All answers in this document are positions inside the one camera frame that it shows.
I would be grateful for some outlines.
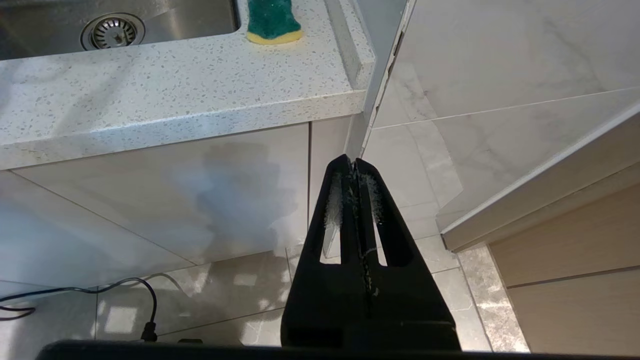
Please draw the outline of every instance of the kitchen sink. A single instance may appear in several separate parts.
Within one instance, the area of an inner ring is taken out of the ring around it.
[[[0,60],[232,33],[234,0],[0,0]]]

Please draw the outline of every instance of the sink drain strainer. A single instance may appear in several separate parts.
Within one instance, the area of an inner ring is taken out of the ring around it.
[[[128,13],[110,13],[84,27],[80,43],[84,50],[109,49],[140,44],[145,37],[142,21]]]

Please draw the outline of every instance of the black cable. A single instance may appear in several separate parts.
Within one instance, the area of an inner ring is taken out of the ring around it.
[[[34,295],[57,293],[57,292],[60,292],[60,291],[79,291],[81,293],[87,293],[87,294],[100,294],[100,293],[104,293],[105,291],[109,291],[109,290],[115,288],[116,286],[121,285],[121,284],[123,284],[125,282],[129,282],[129,281],[137,281],[137,282],[141,283],[142,285],[146,286],[147,289],[149,290],[149,292],[151,293],[151,297],[153,298],[153,301],[154,301],[154,306],[153,306],[153,309],[151,310],[151,319],[145,325],[145,330],[142,333],[142,339],[145,340],[145,341],[155,341],[156,338],[157,338],[156,334],[154,333],[154,330],[156,328],[156,324],[154,323],[154,320],[156,319],[156,309],[157,309],[156,293],[154,292],[154,289],[151,287],[151,285],[149,285],[149,283],[147,281],[145,281],[143,279],[140,279],[139,277],[129,277],[129,278],[126,278],[124,280],[120,280],[118,282],[115,282],[115,283],[107,286],[104,289],[99,289],[99,290],[89,290],[89,289],[71,287],[71,288],[55,288],[55,289],[46,289],[46,290],[40,290],[40,291],[32,291],[30,293],[22,293],[22,294],[16,294],[16,295],[11,295],[11,296],[0,298],[0,303],[5,302],[5,301],[9,301],[9,300],[20,299],[20,298],[23,298],[23,297],[34,296]],[[17,307],[0,306],[0,310],[14,311],[14,312],[27,311],[24,314],[20,314],[18,316],[14,316],[12,318],[0,318],[0,321],[9,321],[9,320],[16,320],[16,319],[19,319],[19,318],[24,318],[25,316],[29,316],[29,315],[33,314],[36,311],[36,308],[35,307],[17,308]]]

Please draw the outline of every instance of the green scrub sponge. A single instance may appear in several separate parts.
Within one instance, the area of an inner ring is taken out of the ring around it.
[[[256,44],[275,45],[302,37],[300,23],[291,12],[291,0],[249,0],[247,39]]]

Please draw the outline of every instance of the tile floor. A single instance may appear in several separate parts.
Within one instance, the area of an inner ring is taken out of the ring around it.
[[[491,351],[457,256],[445,250],[439,236],[416,242],[458,324],[463,349]],[[300,250],[301,245],[146,277],[158,297],[159,341],[278,346]],[[42,346],[60,339],[136,340],[151,310],[150,295],[137,284],[32,303],[35,314],[0,322],[1,360],[33,359]]]

